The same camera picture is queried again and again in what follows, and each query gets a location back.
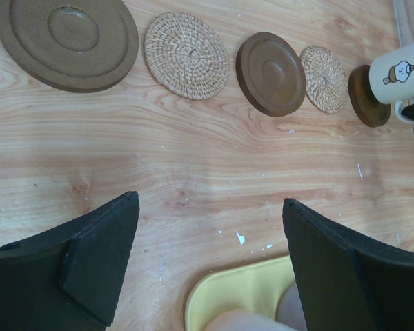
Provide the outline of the woven rattan coaster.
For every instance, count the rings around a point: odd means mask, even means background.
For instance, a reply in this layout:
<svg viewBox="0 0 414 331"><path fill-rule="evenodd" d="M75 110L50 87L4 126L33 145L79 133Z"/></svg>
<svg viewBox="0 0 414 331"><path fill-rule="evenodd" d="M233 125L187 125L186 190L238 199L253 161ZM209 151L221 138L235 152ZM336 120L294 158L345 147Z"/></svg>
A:
<svg viewBox="0 0 414 331"><path fill-rule="evenodd" d="M340 60L329 49L318 45L305 48L299 58L310 102L326 114L338 113L348 96L346 72Z"/></svg>
<svg viewBox="0 0 414 331"><path fill-rule="evenodd" d="M144 59L157 83L186 99L213 98L229 78L229 58L219 35L185 12L165 12L150 22Z"/></svg>

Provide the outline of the cream plastic cup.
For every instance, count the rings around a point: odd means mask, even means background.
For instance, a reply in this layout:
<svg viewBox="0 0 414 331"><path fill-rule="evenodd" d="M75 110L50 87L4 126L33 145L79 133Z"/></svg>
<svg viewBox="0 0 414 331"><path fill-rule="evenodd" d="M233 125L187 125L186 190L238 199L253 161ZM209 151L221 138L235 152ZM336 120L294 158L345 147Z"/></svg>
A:
<svg viewBox="0 0 414 331"><path fill-rule="evenodd" d="M414 43L374 59L369 81L375 98L393 104L397 118L410 123L401 113L405 102L414 98Z"/></svg>

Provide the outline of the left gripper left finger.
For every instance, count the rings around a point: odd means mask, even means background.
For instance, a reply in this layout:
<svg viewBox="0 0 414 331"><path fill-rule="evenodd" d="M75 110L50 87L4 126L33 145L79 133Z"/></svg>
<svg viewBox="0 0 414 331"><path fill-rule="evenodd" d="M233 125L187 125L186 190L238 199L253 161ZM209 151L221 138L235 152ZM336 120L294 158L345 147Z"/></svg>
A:
<svg viewBox="0 0 414 331"><path fill-rule="evenodd" d="M0 247L0 330L105 330L139 220L126 192L76 219Z"/></svg>

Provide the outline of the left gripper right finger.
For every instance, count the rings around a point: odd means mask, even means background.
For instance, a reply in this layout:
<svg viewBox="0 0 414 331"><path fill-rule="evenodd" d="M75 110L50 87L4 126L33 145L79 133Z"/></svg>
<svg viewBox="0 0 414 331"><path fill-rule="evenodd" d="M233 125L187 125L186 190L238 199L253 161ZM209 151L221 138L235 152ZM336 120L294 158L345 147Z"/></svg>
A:
<svg viewBox="0 0 414 331"><path fill-rule="evenodd" d="M282 220L308 330L414 330L414 252L292 198Z"/></svg>

